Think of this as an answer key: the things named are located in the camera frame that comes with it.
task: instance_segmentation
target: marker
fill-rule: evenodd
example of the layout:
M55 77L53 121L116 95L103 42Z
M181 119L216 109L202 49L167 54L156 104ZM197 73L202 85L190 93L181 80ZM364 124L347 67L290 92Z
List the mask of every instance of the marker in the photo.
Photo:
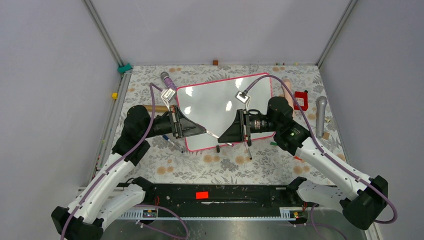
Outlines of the marker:
M170 144L172 144L172 146L174 146L174 148L176 148L182 154L184 153L184 151L181 149L181 147L179 147L177 144L175 144L173 141L171 141L171 139L169 139L169 137L167 135L162 135L162 138L164 138L166 141L168 141Z
M252 160L251 150L249 149L249 145L247 141L244 142L244 146L246 147L247 155L249 156L249 159Z
M210 131L208 131L208 130L206 130L206 133L207 133L207 134L209 134L209 135L211 135L212 137L214 137L214 138L216 138L216 139L219 139L219 138L220 138L218 135L216 135L216 134L214 134L213 132L210 132ZM228 146L230 146L230 147L233 147L233 146L234 146L234 144L229 143L229 142L226 142L225 144L226 144L226 145L228 145Z

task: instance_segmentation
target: white wall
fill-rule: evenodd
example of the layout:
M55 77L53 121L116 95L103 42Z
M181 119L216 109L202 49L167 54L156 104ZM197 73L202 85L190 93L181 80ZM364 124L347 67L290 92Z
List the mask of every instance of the white wall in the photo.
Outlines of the white wall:
M423 239L423 23L422 0L359 1L321 69L349 160L389 183L384 240Z
M88 176L119 78L81 0L0 7L0 239L59 239L50 217Z
M93 0L131 64L318 61L349 0Z

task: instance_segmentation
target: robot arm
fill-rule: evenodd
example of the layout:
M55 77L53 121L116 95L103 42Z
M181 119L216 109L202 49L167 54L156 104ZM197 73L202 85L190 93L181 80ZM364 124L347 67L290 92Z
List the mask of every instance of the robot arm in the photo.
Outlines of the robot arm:
M170 111L153 120L147 134L148 138L170 133L176 138L206 133L204 127L187 119L176 105L170 106L169 109ZM104 229L110 223L134 205L143 202L146 189L138 184L131 184L125 191L105 204L118 183L134 169L149 150L150 145L144 140L124 160L117 162L138 143L145 134L149 122L150 116L144 106L137 105L128 110L121 136L99 174L67 208L58 206L52 212L51 217L59 234L62 233L72 212L75 211L67 226L65 237L68 240L100 239Z
M304 202L317 203L341 212L359 229L366 230L386 207L387 203L359 179L343 171L326 154L341 166L355 173L360 179L388 195L388 183L381 176L370 178L342 161L315 139L323 152L318 150L311 133L293 120L293 108L284 97L272 97L268 101L266 115L257 110L239 109L232 125L218 139L219 143L247 142L250 146L251 133L274 132L274 141L291 155L311 164L337 187L324 186L296 178L287 188Z

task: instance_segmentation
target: gray microphone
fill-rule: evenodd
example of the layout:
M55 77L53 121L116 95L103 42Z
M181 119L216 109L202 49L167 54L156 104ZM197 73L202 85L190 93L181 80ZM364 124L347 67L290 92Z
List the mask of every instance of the gray microphone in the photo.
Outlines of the gray microphone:
M326 121L326 106L327 98L325 96L320 96L316 99L316 129L315 136L317 138L322 138L324 134L324 122Z

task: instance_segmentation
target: metal surface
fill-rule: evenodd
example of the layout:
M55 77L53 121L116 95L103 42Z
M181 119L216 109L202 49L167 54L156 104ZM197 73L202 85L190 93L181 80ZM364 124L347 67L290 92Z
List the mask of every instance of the metal surface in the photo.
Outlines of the metal surface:
M340 213L332 210L314 212L317 223L340 229L350 240L366 240L365 232L350 224ZM187 221L190 240L321 240L312 226L293 227L287 221ZM151 225L169 233L184 236L179 221L157 220ZM343 240L334 230L318 227L327 240ZM104 232L102 240L172 240L172 237L140 228L133 220L116 220Z
M280 207L281 216L263 216L263 217L181 217L184 221L294 221L295 218L290 218L290 209L292 207ZM144 217L145 210L154 210L152 207L132 208L124 212L117 220L152 220L151 217ZM175 217L157 217L156 220L175 221Z
M321 68L323 65L324 60L327 57L327 54L329 53L330 49L332 48L334 42L336 41L337 37L339 36L340 31L342 30L343 26L345 25L346 21L348 20L349 16L351 15L352 11L355 8L355 5L357 4L359 0L350 0L350 2L347 4L346 9L343 12L343 15L340 18L340 21L338 21L337 26L334 29L334 32L332 33L330 39L327 42L327 45L325 45L324 51L321 53L321 56L319 56L318 61L315 65L318 66L318 68Z
M123 77L120 76L119 77L119 80L118 80L118 84L115 87L115 91L116 92L119 92L120 91L120 87L122 85L122 79L123 79ZM110 127L111 127L111 117L114 114L116 114L114 112L114 107L116 106L116 102L117 101L115 101L113 99L111 99L111 101L110 101L110 109L109 109L109 112L107 113L107 122L106 122L106 124L104 125L104 128L103 128L101 139L100 139L100 142L98 144L97 151L96 151L95 160L94 160L93 165L91 167L90 175L88 176L88 178L86 180L86 184L84 186L86 186L86 185L88 185L90 183L90 181L93 179L93 177L97 173L97 168L102 164L102 161L101 160L102 160L102 157L103 157L104 152L105 152L104 151L105 142L103 142L103 140L106 139L106 136L108 134L108 131L107 130L110 129Z
M105 25L103 25L103 22L100 19L99 14L97 13L97 10L93 5L93 2L91 0L82 0L82 1L85 3L85 6L87 7L88 12L90 13L97 29L99 30L100 35L104 40L104 43L106 44L107 48L110 50L110 53L112 54L112 57L115 60L116 64L118 64L119 67L123 67L124 62L122 61L122 58L119 55L117 48L112 42L112 39L108 34L108 31L106 31Z
M322 138L324 134L324 122L326 118L326 106L327 98L325 96L319 96L316 99L316 128L315 136L317 138Z

